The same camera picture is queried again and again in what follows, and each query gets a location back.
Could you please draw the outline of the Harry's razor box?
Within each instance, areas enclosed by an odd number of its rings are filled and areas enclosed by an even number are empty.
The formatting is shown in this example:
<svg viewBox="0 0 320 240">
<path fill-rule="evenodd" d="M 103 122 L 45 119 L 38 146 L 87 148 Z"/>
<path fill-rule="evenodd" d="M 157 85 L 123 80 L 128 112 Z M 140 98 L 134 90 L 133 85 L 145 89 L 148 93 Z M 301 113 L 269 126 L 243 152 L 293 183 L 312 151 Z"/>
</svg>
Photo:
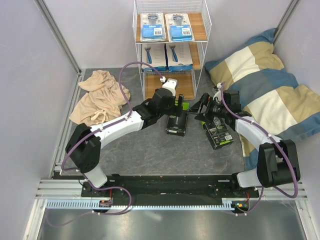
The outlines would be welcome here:
<svg viewBox="0 0 320 240">
<path fill-rule="evenodd" d="M 167 70 L 166 51 L 164 44 L 142 44 L 141 61 L 152 65 L 158 71 Z"/>
<path fill-rule="evenodd" d="M 169 71 L 190 71 L 193 69 L 191 51 L 187 42 L 167 43 L 165 46 Z"/>
</svg>

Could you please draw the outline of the Gillette razor white card pack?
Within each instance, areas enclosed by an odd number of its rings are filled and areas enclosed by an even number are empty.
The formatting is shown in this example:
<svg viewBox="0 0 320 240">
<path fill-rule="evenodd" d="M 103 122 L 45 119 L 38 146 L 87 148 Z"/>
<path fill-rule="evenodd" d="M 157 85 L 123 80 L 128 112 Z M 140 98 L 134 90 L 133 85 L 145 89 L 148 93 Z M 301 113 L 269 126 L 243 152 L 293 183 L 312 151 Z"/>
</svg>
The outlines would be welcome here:
<svg viewBox="0 0 320 240">
<path fill-rule="evenodd" d="M 170 43 L 193 42 L 195 40 L 187 13 L 167 13 L 164 17 Z"/>
</svg>

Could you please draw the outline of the blue Gillette razor blister pack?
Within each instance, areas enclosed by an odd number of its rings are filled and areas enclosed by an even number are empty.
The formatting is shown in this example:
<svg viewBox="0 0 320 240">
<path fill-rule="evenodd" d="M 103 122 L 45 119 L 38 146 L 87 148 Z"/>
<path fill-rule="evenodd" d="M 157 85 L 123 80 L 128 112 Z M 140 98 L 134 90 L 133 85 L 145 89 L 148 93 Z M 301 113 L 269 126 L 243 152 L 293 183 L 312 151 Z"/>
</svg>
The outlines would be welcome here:
<svg viewBox="0 0 320 240">
<path fill-rule="evenodd" d="M 140 14 L 140 41 L 163 42 L 166 40 L 164 14 L 162 12 Z"/>
</svg>

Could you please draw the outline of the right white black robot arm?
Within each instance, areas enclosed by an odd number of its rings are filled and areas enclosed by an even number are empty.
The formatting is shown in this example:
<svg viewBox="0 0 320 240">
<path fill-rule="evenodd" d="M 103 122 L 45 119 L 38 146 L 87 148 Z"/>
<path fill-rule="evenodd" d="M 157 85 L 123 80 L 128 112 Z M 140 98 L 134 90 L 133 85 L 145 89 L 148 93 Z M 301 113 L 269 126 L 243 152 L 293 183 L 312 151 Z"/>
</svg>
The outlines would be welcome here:
<svg viewBox="0 0 320 240">
<path fill-rule="evenodd" d="M 196 120 L 206 123 L 213 122 L 214 118 L 224 119 L 258 151 L 256 167 L 236 173 L 235 181 L 229 184 L 233 196 L 242 196 L 249 187 L 278 189 L 285 184 L 293 184 L 294 191 L 298 191 L 301 175 L 295 143 L 268 133 L 242 110 L 238 91 L 225 90 L 220 97 L 204 93 L 188 111 L 195 115 Z"/>
</svg>

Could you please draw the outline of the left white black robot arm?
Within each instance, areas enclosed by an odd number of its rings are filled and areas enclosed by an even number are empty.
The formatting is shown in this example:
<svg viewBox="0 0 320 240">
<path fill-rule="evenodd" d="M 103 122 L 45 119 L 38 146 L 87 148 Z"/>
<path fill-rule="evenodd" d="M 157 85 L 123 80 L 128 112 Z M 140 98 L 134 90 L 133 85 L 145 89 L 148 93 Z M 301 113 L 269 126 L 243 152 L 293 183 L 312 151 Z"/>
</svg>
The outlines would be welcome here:
<svg viewBox="0 0 320 240">
<path fill-rule="evenodd" d="M 158 88 L 152 98 L 144 100 L 128 113 L 95 126 L 79 124 L 65 148 L 81 174 L 92 184 L 92 191 L 99 197 L 110 191 L 108 178 L 99 164 L 101 149 L 112 141 L 132 132 L 154 125 L 162 116 L 181 116 L 184 95 L 178 100 L 166 88 Z"/>
</svg>

